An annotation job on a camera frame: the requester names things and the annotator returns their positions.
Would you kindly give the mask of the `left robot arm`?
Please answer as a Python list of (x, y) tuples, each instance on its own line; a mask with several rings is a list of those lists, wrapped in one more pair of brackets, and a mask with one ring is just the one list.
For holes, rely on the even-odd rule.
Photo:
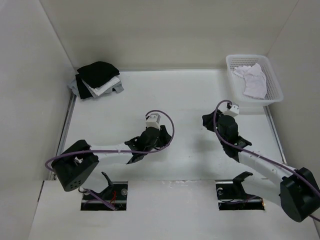
[(130, 165), (141, 161), (150, 152), (165, 148), (172, 140), (166, 126), (146, 127), (141, 135), (119, 145), (109, 146), (103, 152), (101, 146), (91, 146), (84, 139), (76, 141), (62, 156), (51, 163), (62, 188), (71, 192), (83, 186), (92, 189), (89, 181), (95, 168), (112, 164)]

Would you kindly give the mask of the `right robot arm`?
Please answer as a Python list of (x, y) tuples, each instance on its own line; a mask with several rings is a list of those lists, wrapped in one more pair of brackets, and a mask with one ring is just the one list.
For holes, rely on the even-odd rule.
[(202, 125), (214, 132), (224, 153), (236, 162), (248, 166), (270, 182), (259, 184), (252, 172), (233, 178), (232, 192), (238, 198), (256, 195), (280, 206), (286, 215), (300, 223), (320, 208), (320, 188), (313, 173), (268, 159), (252, 150), (252, 143), (239, 135), (233, 116), (219, 109), (202, 116)]

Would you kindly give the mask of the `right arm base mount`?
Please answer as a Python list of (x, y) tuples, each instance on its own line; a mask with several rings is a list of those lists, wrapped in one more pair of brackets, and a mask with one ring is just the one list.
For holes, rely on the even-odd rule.
[(261, 197), (247, 194), (232, 181), (217, 181), (215, 183), (220, 211), (264, 211), (265, 205)]

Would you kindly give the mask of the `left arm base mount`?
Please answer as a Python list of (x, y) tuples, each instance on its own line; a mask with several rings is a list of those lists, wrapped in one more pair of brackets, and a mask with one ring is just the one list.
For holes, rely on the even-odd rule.
[[(102, 199), (111, 204), (114, 207), (114, 211), (126, 211), (128, 187), (128, 182), (113, 182), (112, 190), (108, 191)], [(83, 188), (78, 188), (78, 192), (82, 194), (81, 211), (113, 211)]]

